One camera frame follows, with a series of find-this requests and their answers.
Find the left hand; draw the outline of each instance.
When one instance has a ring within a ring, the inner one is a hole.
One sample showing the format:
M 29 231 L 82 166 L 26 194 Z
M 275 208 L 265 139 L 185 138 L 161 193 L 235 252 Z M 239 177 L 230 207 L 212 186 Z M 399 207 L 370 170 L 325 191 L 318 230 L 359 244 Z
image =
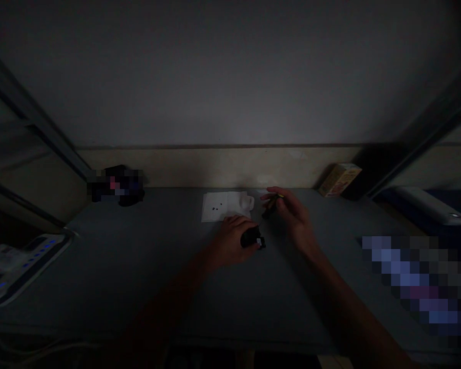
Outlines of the left hand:
M 241 236 L 249 228 L 258 224 L 245 216 L 226 217 L 214 240 L 206 248 L 210 263 L 217 269 L 225 265 L 233 265 L 248 260 L 260 246 L 255 243 L 249 247 L 241 246 Z

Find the forearm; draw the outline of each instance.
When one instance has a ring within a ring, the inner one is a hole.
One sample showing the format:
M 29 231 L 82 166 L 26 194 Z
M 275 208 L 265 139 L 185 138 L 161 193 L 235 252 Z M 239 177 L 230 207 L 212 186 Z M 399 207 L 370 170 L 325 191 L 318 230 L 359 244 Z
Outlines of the forearm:
M 108 367 L 154 367 L 195 292 L 214 269 L 202 251 L 149 302 L 125 333 L 102 354 Z
M 317 251 L 304 255 L 323 288 L 326 311 L 336 337 L 355 367 L 417 367 L 355 292 Z

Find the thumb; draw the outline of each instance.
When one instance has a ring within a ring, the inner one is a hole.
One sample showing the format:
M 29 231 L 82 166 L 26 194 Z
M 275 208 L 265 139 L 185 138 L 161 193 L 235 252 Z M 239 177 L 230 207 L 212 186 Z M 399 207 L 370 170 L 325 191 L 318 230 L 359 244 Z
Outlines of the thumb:
M 285 220 L 286 223 L 291 223 L 295 221 L 294 216 L 287 209 L 287 205 L 285 205 L 282 198 L 279 198 L 277 200 L 277 210 L 278 210 L 278 214 L 282 217 L 283 220 Z

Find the gray desk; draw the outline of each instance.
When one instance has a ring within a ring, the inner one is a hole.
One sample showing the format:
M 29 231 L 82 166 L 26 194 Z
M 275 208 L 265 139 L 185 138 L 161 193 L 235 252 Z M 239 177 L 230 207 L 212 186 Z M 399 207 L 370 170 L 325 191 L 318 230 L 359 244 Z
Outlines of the gray desk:
M 0 308 L 0 332 L 89 339 L 121 332 L 220 227 L 200 222 L 208 191 L 218 190 L 148 189 L 143 203 L 129 208 L 88 206 L 68 225 L 80 237 L 19 298 Z M 457 351 L 427 335 L 362 260 L 356 238 L 404 235 L 405 229 L 367 199 L 294 193 L 309 208 L 325 254 L 400 345 L 420 361 L 453 358 Z M 257 201 L 252 218 L 260 221 L 261 212 Z M 279 219 L 260 229 L 267 248 L 204 283 L 175 342 L 336 352 L 309 300 L 317 292 L 314 278 L 287 243 Z

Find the cardboard box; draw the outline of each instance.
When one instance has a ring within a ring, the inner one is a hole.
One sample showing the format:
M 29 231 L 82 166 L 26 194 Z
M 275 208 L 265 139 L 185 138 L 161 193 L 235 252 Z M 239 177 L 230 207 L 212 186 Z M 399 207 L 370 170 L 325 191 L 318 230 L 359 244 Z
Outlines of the cardboard box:
M 335 164 L 318 191 L 324 197 L 338 197 L 361 171 L 352 163 Z

